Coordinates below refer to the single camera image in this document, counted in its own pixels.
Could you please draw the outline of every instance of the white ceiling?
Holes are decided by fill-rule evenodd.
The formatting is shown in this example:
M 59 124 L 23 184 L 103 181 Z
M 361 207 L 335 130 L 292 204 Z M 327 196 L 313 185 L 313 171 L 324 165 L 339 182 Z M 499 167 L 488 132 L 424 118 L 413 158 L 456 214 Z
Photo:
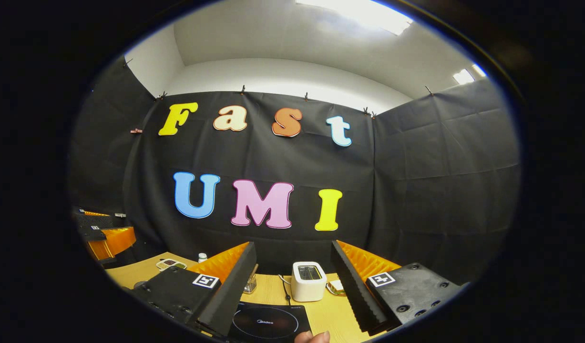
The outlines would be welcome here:
M 224 0 L 174 24 L 185 65 L 248 57 L 327 65 L 411 98 L 457 85 L 473 62 L 416 21 L 400 36 L 295 0 Z

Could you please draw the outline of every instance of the black fabric backdrop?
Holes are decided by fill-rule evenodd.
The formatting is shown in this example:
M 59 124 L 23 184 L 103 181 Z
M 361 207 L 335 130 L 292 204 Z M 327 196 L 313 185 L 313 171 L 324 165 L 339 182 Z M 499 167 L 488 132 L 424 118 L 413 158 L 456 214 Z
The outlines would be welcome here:
M 137 259 L 165 250 L 196 259 L 199 252 L 213 256 L 255 241 L 260 273 L 288 274 L 300 260 L 333 272 L 329 242 L 340 239 L 399 264 L 420 262 L 463 283 L 480 276 L 508 229 L 520 184 L 519 146 L 506 102 L 487 80 L 371 119 L 348 107 L 267 93 L 215 91 L 153 103 L 128 69 L 110 73 L 115 77 L 102 79 L 118 86 L 104 86 L 109 91 L 103 100 L 92 94 L 80 114 L 72 141 L 72 198 L 86 209 L 127 213 L 143 245 L 134 245 L 142 251 Z M 175 135 L 159 136 L 169 107 L 187 102 L 197 102 L 198 110 Z M 231 105 L 246 108 L 248 126 L 215 130 L 218 110 Z M 103 110 L 111 107 L 125 115 Z M 271 132 L 282 107 L 303 113 L 296 137 Z M 350 146 L 332 141 L 326 119 L 336 115 L 351 125 L 345 131 Z M 135 127 L 144 132 L 129 134 Z M 173 174 L 179 171 L 196 178 L 190 196 L 195 206 L 203 202 L 199 177 L 220 176 L 209 217 L 191 219 L 176 209 Z M 239 179 L 253 180 L 263 198 L 275 182 L 293 184 L 292 227 L 269 228 L 266 220 L 256 226 L 252 219 L 249 226 L 231 224 L 237 201 L 232 184 Z M 318 232 L 318 191 L 331 188 L 343 193 L 339 228 Z
M 159 136 L 172 104 L 197 102 L 175 135 Z M 213 121 L 218 111 L 244 106 L 248 126 L 238 132 L 218 131 Z M 271 132 L 275 112 L 283 107 L 303 113 L 301 133 L 295 137 Z M 352 144 L 338 146 L 326 119 L 341 115 L 351 125 Z M 341 239 L 364 247 L 370 233 L 373 202 L 373 128 L 361 111 L 296 96 L 215 91 L 167 96 L 151 111 L 130 161 L 125 197 L 127 215 L 135 227 L 162 242 L 170 252 L 196 259 L 199 252 L 213 256 L 246 241 L 256 243 L 260 273 L 290 274 L 296 261 L 316 261 L 333 272 L 330 241 Z M 174 203 L 173 174 L 188 172 L 191 204 L 203 203 L 202 174 L 216 174 L 214 212 L 203 219 L 181 214 Z M 233 182 L 253 180 L 262 198 L 275 182 L 294 185 L 288 217 L 292 227 L 273 229 L 263 222 L 235 226 L 237 190 Z M 334 232 L 314 228 L 320 217 L 321 189 L 338 189 Z
M 518 139 L 488 80 L 375 117 L 375 200 L 367 248 L 476 280 L 508 230 L 521 185 Z

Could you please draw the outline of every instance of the pink letter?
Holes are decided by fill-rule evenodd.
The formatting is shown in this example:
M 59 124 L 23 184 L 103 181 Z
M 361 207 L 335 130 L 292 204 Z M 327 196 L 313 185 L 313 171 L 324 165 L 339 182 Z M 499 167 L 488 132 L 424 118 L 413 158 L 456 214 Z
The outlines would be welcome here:
M 276 182 L 271 186 L 264 200 L 260 198 L 255 183 L 250 180 L 235 180 L 233 187 L 237 189 L 237 209 L 235 217 L 231 219 L 234 225 L 250 225 L 250 220 L 246 217 L 247 208 L 256 226 L 262 224 L 269 210 L 271 210 L 271 215 L 266 222 L 268 227 L 287 229 L 292 226 L 288 220 L 288 198 L 294 189 L 292 184 Z

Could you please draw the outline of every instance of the yellow letter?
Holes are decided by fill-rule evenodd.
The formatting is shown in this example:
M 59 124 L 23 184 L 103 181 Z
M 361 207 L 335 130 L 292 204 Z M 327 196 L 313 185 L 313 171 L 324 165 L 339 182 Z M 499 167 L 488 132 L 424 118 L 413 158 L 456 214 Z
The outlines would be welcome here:
M 337 202 L 343 197 L 341 191 L 336 189 L 322 189 L 318 192 L 322 198 L 322 209 L 320 212 L 320 221 L 316 224 L 316 230 L 319 232 L 333 232 L 338 227 L 336 221 L 337 217 Z
M 171 105 L 170 114 L 167 116 L 163 128 L 159 130 L 159 135 L 175 135 L 177 132 L 176 123 L 182 126 L 188 118 L 188 113 L 197 111 L 198 107 L 196 102 Z
M 214 128 L 220 131 L 229 129 L 241 131 L 248 126 L 246 124 L 246 113 L 246 109 L 242 106 L 233 105 L 224 107 L 218 111 L 220 117 L 214 119 Z

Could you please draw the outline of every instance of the ceiling light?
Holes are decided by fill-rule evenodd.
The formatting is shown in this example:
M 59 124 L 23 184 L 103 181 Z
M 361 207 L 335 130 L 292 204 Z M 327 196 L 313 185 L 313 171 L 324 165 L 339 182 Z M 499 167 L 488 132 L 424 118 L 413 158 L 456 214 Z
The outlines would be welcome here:
M 472 67 L 474 68 L 475 72 L 477 72 L 477 74 L 479 74 L 482 78 L 485 77 L 485 72 L 481 69 L 481 67 L 476 64 L 473 64 Z
M 457 74 L 453 74 L 453 78 L 458 81 L 458 84 L 463 85 L 475 80 L 473 76 L 466 70 L 462 69 L 462 71 L 458 72 Z
M 400 35 L 413 22 L 409 17 L 371 0 L 296 0 L 297 4 L 335 10 L 364 24 Z

